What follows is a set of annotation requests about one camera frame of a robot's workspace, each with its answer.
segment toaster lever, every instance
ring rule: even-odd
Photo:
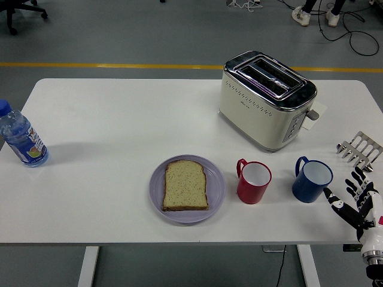
[[[308,111],[306,117],[308,117],[312,121],[316,121],[317,119],[319,119],[319,114],[312,109]]]

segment blue bottle cap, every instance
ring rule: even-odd
[[[7,115],[11,110],[12,108],[6,100],[0,100],[0,117]]]

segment bottle label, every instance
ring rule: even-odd
[[[25,140],[9,144],[15,154],[22,162],[33,164],[44,158],[47,153],[47,147],[32,126],[28,128],[28,136]]]

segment robotic hand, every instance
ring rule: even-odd
[[[383,200],[374,189],[373,182],[356,167],[346,179],[346,190],[353,196],[358,211],[336,197],[328,188],[324,194],[332,209],[357,230],[358,241],[363,245],[361,255],[367,264],[366,273],[373,286],[383,286]]]

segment yellow floor line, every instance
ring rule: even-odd
[[[222,65],[166,65],[166,64],[112,64],[112,63],[23,63],[0,62],[0,67],[30,68],[125,68],[125,69],[201,69],[222,70]],[[351,72],[383,73],[383,69],[370,68],[326,68],[326,67],[291,67],[298,72]]]

